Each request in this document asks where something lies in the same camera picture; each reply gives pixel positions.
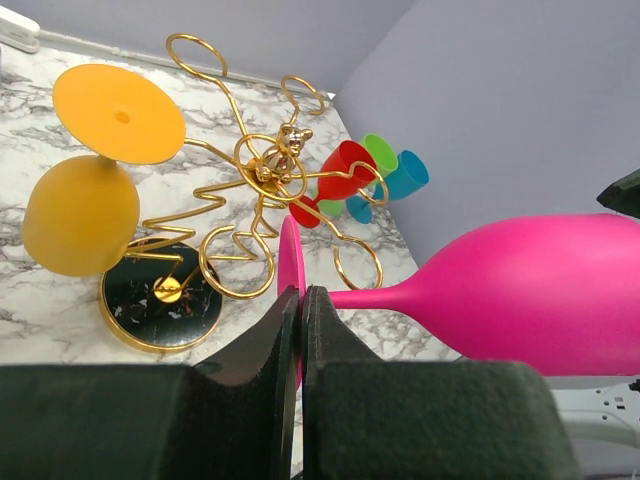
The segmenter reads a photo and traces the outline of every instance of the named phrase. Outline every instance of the gold figurine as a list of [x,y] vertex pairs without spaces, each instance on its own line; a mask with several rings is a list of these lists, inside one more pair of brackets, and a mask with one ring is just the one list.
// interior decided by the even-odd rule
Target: gold figurine
[[[180,68],[214,83],[226,95],[242,134],[233,155],[206,141],[185,138],[186,126],[179,108],[143,77],[108,65],[81,65],[67,70],[53,89],[56,113],[69,132],[96,154],[57,164],[35,186],[23,225],[25,248],[33,259],[63,275],[102,273],[100,305],[107,324],[128,344],[154,352],[181,351],[203,340],[217,323],[223,296],[251,299],[271,286],[276,268],[265,239],[277,238],[278,230],[263,217],[268,208],[294,205],[328,225],[339,240],[364,248],[374,261],[375,286],[380,287],[382,267],[371,246],[342,234],[303,198],[310,178],[352,179],[358,172],[368,172],[381,184],[384,199],[374,200],[363,188],[358,190],[360,194],[374,204],[388,199],[388,190],[375,164],[354,161],[344,171],[305,171],[300,155],[313,132],[296,126],[300,106],[287,83],[300,83],[317,99],[319,106],[310,112],[312,115],[325,111],[322,95],[302,78],[285,76],[281,86],[294,107],[291,118],[280,125],[275,136],[249,133],[231,91],[220,79],[184,63],[173,49],[178,39],[195,42],[214,54],[222,65],[222,77],[227,75],[227,63],[213,46],[198,37],[177,33],[167,38],[167,50]],[[271,145],[259,152],[254,141]],[[139,220],[139,199],[133,181],[117,162],[162,163],[185,144],[205,148],[233,165],[238,179],[195,189],[194,197],[206,204],[144,220],[144,228],[161,232],[162,236],[131,241]],[[248,231],[236,231],[235,225],[218,226],[194,249],[185,242],[196,231],[170,225],[222,207],[227,202],[222,196],[224,191],[238,187],[248,187],[256,193]],[[212,242],[223,233],[231,233],[241,254],[209,253]],[[236,291],[225,286],[214,262],[259,260],[261,255],[243,243],[248,240],[255,242],[264,255],[267,274],[259,287]],[[334,262],[343,281],[350,288],[357,288],[344,272],[338,247],[334,247]]]

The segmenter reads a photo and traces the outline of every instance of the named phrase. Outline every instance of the white device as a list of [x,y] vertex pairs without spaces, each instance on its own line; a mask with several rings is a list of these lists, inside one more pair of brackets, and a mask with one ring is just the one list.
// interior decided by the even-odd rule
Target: white device
[[0,5],[0,42],[23,52],[36,53],[40,48],[40,25]]
[[570,437],[640,448],[640,380],[551,392]]

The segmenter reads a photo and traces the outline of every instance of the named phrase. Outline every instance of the gray marble vein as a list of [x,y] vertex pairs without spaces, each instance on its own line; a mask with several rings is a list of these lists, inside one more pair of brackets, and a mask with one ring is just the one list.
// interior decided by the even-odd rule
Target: gray marble vein
[[[88,153],[60,124],[53,110],[51,91],[66,69],[84,63],[123,66],[148,78],[180,106],[190,137],[207,140],[232,153],[240,137],[226,97],[217,88],[177,70],[132,66],[86,55],[42,49],[27,55],[4,49],[0,80],[0,363],[195,363],[215,353],[254,324],[276,298],[274,285],[250,301],[226,299],[218,327],[206,341],[183,353],[153,355],[120,342],[105,326],[98,310],[98,278],[67,278],[36,265],[25,252],[20,236],[29,194],[41,175],[68,157]],[[264,85],[228,83],[242,110],[249,131],[273,134],[291,115],[293,107],[282,92]],[[304,113],[314,100],[302,98],[298,124],[310,127],[314,137],[302,160],[307,169],[318,170],[323,160],[348,138],[336,110],[314,117]],[[196,187],[239,178],[235,168],[209,152],[186,146],[169,162],[156,166],[127,167],[137,185],[141,218],[167,215],[201,206],[193,198]],[[196,245],[205,232],[227,223],[247,227],[256,195],[248,188],[231,190],[228,204],[210,214],[180,225],[196,228]],[[285,210],[267,212],[279,227]],[[378,208],[375,222],[360,225],[348,214],[336,220],[342,231],[363,238],[377,250],[385,272],[385,285],[406,279],[416,270],[402,236],[388,211]],[[139,236],[144,234],[139,229]],[[309,283],[329,290],[344,289],[334,270],[331,246],[335,240],[326,227],[301,230]],[[277,249],[277,241],[271,240]],[[231,252],[229,238],[214,243],[220,252]],[[342,250],[346,269],[354,281],[365,286],[373,279],[373,266],[363,250],[346,245]],[[241,266],[220,262],[223,279],[250,288],[264,277],[264,265]],[[343,311],[341,317],[377,354],[385,359],[444,359],[458,354],[447,348],[413,320],[383,311]],[[301,468],[301,409],[298,396],[293,471]]]

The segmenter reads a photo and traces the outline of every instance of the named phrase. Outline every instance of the gold rim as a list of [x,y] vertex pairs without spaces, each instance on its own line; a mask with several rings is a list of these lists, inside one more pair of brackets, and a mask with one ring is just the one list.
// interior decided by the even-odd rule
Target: gold rim
[[[162,237],[150,237],[150,238],[159,238],[160,240],[163,239]],[[189,248],[194,250],[196,253],[198,252],[198,250],[193,248],[191,245],[187,245],[186,243],[183,244],[183,245],[188,246]],[[186,345],[180,345],[178,347],[160,347],[158,345],[152,345],[152,344],[143,342],[142,340],[134,337],[129,332],[127,332],[125,329],[123,329],[120,326],[120,324],[116,321],[114,316],[111,315],[111,312],[109,311],[109,307],[107,305],[107,299],[106,299],[105,291],[104,291],[105,278],[106,278],[106,276],[107,276],[107,274],[109,272],[110,272],[110,270],[107,270],[100,277],[100,285],[98,287],[98,296],[99,296],[99,298],[98,298],[98,306],[100,308],[100,313],[102,315],[102,318],[103,318],[104,322],[107,324],[107,327],[109,327],[109,330],[111,330],[111,333],[113,333],[116,337],[118,337],[118,339],[120,339],[122,342],[126,343],[130,347],[133,347],[133,348],[135,348],[137,350],[141,350],[141,351],[147,352],[147,353],[180,353],[180,352],[188,350],[188,349],[196,346],[197,344],[203,342],[209,335],[211,335],[211,333],[213,333],[213,331],[218,326],[218,322],[219,322],[220,316],[222,315],[222,310],[223,310],[224,305],[225,305],[224,295],[220,294],[220,292],[216,292],[216,293],[220,294],[220,302],[221,302],[220,303],[220,311],[218,312],[218,316],[216,317],[216,321],[213,324],[213,326],[206,333],[204,333],[200,338],[194,340],[191,343],[188,343]]]

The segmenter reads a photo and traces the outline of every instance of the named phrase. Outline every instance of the marble countertop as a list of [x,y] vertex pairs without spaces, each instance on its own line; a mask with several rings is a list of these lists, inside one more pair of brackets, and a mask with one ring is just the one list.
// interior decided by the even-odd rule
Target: marble countertop
[[[258,321],[276,298],[275,282],[261,297],[249,300],[225,299],[215,331],[194,348],[174,355],[149,354],[132,349],[118,340],[105,325],[98,309],[98,277],[66,278],[36,265],[26,254],[20,235],[29,195],[42,174],[66,158],[89,153],[60,124],[53,110],[52,85],[66,69],[83,63],[107,63],[128,68],[162,88],[182,109],[187,134],[232,153],[240,138],[226,97],[211,83],[178,70],[128,65],[43,48],[28,55],[3,47],[0,80],[0,363],[196,363],[215,353]],[[242,110],[249,131],[276,132],[288,119],[292,106],[282,92],[258,84],[228,82]],[[312,128],[311,139],[301,156],[305,167],[318,170],[323,160],[348,133],[336,110],[314,117],[304,113],[312,99],[302,99],[298,125]],[[127,167],[141,200],[141,219],[167,215],[201,206],[192,197],[196,187],[237,178],[235,169],[203,149],[186,146],[169,162],[156,166]],[[178,223],[194,227],[197,245],[216,224],[239,223],[247,227],[252,218],[255,194],[235,189],[222,209]],[[267,219],[279,228],[285,211],[269,211]],[[369,242],[384,268],[385,285],[393,285],[411,275],[416,264],[388,211],[378,208],[374,223],[360,225],[348,214],[336,225],[345,233]],[[307,281],[329,290],[344,285],[335,272],[331,245],[335,243],[327,227],[301,229],[307,266]],[[277,241],[270,245],[277,250]],[[363,250],[345,246],[341,256],[348,274],[359,285],[374,278],[370,257]],[[217,265],[224,278],[255,278],[260,264]],[[452,360],[450,350],[413,320],[386,311],[341,311],[344,322],[385,359]],[[298,398],[293,471],[302,460],[301,410]]]

